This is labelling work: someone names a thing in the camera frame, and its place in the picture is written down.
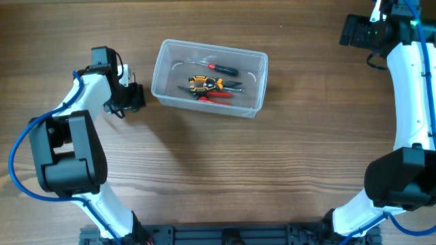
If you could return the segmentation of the orange black pliers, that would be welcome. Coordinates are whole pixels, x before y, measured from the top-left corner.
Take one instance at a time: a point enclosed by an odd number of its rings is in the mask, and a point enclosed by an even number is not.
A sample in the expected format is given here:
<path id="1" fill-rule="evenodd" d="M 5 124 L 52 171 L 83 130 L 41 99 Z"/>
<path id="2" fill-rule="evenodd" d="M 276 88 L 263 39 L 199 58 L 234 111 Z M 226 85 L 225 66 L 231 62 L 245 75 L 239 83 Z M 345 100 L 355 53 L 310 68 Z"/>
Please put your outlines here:
<path id="1" fill-rule="evenodd" d="M 224 87 L 238 88 L 242 82 L 225 81 L 223 78 L 212 78 L 207 76 L 191 76 L 188 78 L 189 88 L 193 92 L 223 91 Z"/>

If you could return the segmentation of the red handled wire cutters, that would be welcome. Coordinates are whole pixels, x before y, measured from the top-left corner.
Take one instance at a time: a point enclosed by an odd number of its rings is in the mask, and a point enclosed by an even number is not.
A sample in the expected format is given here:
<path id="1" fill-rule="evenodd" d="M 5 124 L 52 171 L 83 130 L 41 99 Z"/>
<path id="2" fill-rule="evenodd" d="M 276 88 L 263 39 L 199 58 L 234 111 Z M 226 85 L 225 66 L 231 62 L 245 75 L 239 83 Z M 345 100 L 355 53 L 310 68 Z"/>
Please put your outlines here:
<path id="1" fill-rule="evenodd" d="M 215 103 L 219 105 L 232 105 L 230 101 L 217 101 L 213 98 L 229 99 L 233 97 L 232 93 L 221 92 L 221 91 L 204 91 L 204 92 L 193 92 L 190 88 L 178 86 L 180 90 L 187 93 L 193 97 L 196 101 L 201 101 L 205 103 Z"/>

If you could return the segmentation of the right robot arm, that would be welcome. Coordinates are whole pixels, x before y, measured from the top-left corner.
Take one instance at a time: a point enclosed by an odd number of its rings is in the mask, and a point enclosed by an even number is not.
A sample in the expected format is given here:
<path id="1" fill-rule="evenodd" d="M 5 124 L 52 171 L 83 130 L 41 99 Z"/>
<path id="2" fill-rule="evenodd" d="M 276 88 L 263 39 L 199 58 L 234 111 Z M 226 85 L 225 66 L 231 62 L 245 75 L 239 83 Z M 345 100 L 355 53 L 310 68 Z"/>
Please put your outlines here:
<path id="1" fill-rule="evenodd" d="M 380 223 L 435 205 L 435 21 L 422 10 L 421 1 L 377 0 L 370 16 L 346 18 L 340 44 L 387 62 L 396 136 L 367 167 L 363 189 L 320 221 L 318 244 L 376 244 Z"/>

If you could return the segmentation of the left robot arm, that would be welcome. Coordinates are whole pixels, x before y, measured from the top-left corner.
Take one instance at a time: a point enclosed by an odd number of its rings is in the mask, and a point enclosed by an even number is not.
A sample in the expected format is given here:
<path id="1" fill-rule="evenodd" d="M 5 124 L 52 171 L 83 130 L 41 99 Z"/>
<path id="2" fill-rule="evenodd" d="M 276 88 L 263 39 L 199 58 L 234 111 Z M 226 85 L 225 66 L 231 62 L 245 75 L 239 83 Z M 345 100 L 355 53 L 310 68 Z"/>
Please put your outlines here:
<path id="1" fill-rule="evenodd" d="M 108 164 L 94 121 L 146 105 L 143 87 L 115 50 L 91 50 L 91 64 L 73 73 L 73 87 L 54 110 L 31 119 L 29 136 L 40 187 L 52 201 L 70 201 L 97 225 L 103 244 L 153 244 L 138 218 L 107 182 Z"/>

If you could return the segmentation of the green handled screwdriver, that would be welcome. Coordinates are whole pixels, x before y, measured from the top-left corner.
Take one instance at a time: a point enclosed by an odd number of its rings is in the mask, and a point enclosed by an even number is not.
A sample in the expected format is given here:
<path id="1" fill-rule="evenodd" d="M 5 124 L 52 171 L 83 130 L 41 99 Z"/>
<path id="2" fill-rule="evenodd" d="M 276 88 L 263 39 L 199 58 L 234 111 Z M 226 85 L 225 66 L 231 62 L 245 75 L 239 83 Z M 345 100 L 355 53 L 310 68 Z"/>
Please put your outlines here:
<path id="1" fill-rule="evenodd" d="M 137 112 L 138 111 L 138 106 L 137 106 L 138 99 L 137 99 L 137 95 L 136 95 L 137 94 L 137 83 L 136 83 L 136 74 L 134 72 L 132 73 L 131 86 L 132 86 L 132 89 L 131 89 L 131 91 L 132 91 L 131 110 L 133 112 Z"/>

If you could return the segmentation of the silver L socket wrench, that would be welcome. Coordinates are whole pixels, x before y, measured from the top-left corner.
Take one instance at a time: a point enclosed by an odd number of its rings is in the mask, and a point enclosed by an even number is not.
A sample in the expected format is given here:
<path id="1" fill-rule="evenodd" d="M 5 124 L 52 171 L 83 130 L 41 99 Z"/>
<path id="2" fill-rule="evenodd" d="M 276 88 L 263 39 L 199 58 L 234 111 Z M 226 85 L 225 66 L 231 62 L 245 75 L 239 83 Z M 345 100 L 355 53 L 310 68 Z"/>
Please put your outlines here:
<path id="1" fill-rule="evenodd" d="M 245 90 L 241 89 L 241 88 L 230 88 L 230 87 L 224 87 L 223 91 L 230 91 L 230 92 L 235 92 L 235 93 L 244 93 Z"/>

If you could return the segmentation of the black red screwdriver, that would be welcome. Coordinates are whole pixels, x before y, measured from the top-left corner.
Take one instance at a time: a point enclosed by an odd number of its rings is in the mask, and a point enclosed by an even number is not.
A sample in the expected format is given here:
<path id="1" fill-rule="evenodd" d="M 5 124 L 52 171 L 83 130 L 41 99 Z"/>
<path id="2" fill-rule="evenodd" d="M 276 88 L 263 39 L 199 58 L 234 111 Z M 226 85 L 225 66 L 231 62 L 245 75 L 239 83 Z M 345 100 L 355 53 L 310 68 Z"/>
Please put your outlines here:
<path id="1" fill-rule="evenodd" d="M 201 63 L 201 62 L 197 62 L 197 61 L 186 61 L 186 63 L 193 63 L 196 65 L 203 65 L 205 67 L 207 67 L 208 69 L 214 70 L 218 73 L 223 73 L 229 76 L 237 76 L 239 74 L 239 71 L 235 68 L 232 67 L 226 67 L 226 66 L 222 66 L 222 65 L 216 65 L 216 64 L 211 64 L 211 63 Z"/>

